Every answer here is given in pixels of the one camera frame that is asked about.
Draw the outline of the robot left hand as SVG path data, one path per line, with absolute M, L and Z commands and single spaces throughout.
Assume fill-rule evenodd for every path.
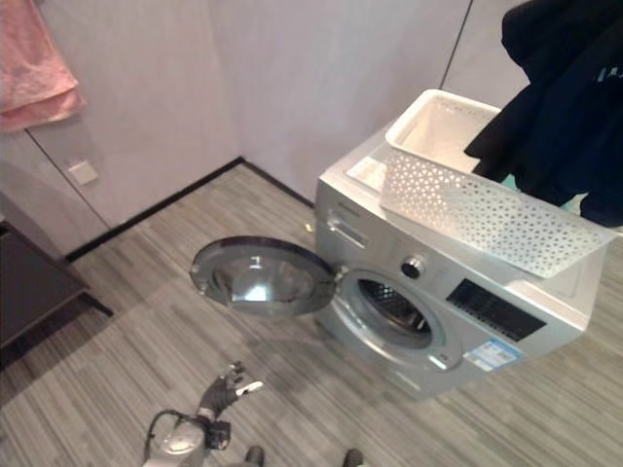
M 254 380 L 243 384 L 245 368 L 240 361 L 230 363 L 203 392 L 196 415 L 214 421 L 240 398 L 264 387 L 264 382 Z

